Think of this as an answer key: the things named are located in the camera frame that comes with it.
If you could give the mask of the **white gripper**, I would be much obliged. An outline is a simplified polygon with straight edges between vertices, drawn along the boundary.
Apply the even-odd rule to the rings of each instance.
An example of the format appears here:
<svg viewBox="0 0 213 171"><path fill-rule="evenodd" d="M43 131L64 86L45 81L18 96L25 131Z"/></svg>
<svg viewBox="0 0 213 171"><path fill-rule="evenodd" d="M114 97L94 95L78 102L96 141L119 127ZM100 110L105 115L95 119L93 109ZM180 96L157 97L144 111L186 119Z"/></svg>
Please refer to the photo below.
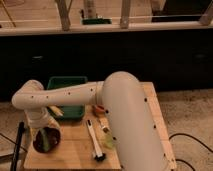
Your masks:
<svg viewBox="0 0 213 171"><path fill-rule="evenodd" d="M31 128L41 129L49 127L60 129L58 122L48 112L28 112L27 120Z"/></svg>

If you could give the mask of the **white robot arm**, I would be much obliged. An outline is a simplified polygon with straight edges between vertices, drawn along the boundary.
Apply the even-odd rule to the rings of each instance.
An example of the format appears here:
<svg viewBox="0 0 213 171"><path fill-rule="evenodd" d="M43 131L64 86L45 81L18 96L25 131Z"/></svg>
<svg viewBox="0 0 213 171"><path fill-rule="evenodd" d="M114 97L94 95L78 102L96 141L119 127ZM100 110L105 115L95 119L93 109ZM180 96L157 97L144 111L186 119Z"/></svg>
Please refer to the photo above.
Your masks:
<svg viewBox="0 0 213 171"><path fill-rule="evenodd" d="M48 123L47 106L101 105L116 138L122 171L170 171L148 98L139 80L128 72L53 90L29 80L13 95L12 104L25 111L32 127Z"/></svg>

